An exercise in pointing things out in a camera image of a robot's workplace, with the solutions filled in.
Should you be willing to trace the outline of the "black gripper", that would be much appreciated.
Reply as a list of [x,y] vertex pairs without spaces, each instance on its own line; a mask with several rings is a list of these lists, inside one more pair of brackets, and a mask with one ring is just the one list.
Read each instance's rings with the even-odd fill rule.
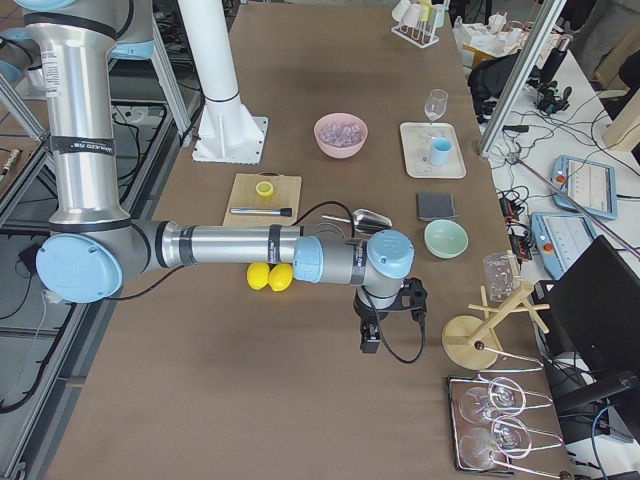
[[409,312],[419,325],[421,334],[426,329],[427,291],[415,277],[406,278],[392,298],[390,305],[379,306],[375,297],[365,287],[360,287],[354,298],[354,310],[360,318],[360,350],[364,354],[375,354],[380,345],[380,325],[390,313]]

